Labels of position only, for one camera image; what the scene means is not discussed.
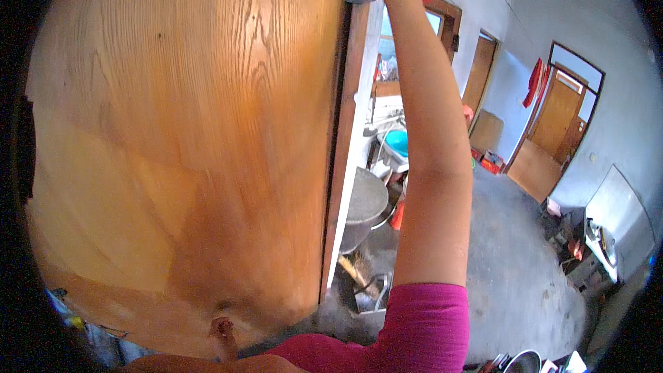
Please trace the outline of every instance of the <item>concrete floor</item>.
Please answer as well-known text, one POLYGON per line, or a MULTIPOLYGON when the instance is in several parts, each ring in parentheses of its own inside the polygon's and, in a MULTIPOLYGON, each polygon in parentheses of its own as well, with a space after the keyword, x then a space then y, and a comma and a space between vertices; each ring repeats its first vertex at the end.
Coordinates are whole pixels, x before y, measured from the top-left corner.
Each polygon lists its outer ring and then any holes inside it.
MULTIPOLYGON (((567 355, 582 339, 587 310, 546 244, 538 204, 505 175, 493 176, 477 168, 474 178, 467 363, 527 348, 544 359, 567 355)), ((378 274, 393 270, 397 244, 398 233, 385 225, 373 231, 359 249, 378 274)), ((332 289, 318 311, 241 351, 240 357, 260 354, 301 333, 323 333, 364 345, 375 342, 385 313, 353 313, 346 305, 352 300, 351 291, 351 279, 337 267, 332 289)), ((125 355, 127 362, 131 359, 125 355)))

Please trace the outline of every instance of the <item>magenta shirt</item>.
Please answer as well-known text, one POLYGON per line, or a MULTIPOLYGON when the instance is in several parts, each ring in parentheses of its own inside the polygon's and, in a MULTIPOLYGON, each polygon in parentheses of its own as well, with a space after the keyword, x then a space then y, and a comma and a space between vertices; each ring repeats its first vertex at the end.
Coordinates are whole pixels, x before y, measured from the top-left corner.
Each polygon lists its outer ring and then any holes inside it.
POLYGON ((299 335, 267 352, 311 373, 460 372, 468 354, 468 292, 448 284, 391 290, 385 326, 371 346, 299 335))

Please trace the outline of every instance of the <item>shirt sleeve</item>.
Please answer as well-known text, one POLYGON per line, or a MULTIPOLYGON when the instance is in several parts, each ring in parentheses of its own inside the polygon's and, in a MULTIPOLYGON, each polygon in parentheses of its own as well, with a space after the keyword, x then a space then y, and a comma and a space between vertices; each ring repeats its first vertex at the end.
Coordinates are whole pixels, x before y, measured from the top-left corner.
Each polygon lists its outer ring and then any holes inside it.
POLYGON ((392 289, 385 326, 369 358, 380 372, 460 372, 468 345, 464 287, 406 284, 392 289))

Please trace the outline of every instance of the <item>person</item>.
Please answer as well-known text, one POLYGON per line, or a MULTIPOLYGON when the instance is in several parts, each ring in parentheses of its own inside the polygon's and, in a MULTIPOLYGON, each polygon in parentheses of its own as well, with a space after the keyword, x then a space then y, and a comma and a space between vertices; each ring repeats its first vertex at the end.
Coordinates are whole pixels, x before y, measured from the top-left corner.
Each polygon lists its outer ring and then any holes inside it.
POLYGON ((236 360, 232 323, 212 321, 222 363, 155 355, 128 372, 459 372, 469 343, 468 266, 472 169, 463 105, 445 50, 421 0, 384 0, 408 123, 409 187, 394 286, 376 344, 323 335, 290 338, 236 360))

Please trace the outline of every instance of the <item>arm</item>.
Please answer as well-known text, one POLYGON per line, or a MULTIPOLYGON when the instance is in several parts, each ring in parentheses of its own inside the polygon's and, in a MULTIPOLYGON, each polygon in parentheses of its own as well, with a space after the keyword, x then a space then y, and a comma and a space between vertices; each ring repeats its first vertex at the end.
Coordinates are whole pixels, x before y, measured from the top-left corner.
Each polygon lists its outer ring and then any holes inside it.
POLYGON ((465 286, 472 170, 449 58, 421 0, 385 0, 408 127, 410 172, 394 284, 465 286))

